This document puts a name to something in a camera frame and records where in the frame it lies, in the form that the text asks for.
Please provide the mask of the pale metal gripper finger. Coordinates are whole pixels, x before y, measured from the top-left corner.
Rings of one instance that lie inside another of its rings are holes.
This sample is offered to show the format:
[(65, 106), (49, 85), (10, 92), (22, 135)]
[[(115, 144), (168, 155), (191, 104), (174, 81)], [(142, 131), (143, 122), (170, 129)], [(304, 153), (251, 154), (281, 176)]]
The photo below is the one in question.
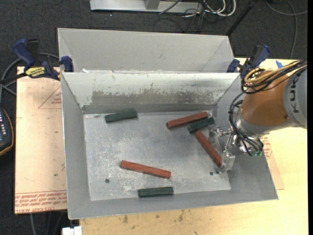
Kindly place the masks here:
[(225, 137), (226, 135), (229, 135), (229, 130), (223, 130), (221, 127), (210, 128), (208, 141), (213, 144), (218, 141), (219, 137)]
[(224, 150), (222, 153), (222, 165), (217, 168), (217, 173), (225, 173), (232, 169), (235, 161), (235, 155), (228, 150)]

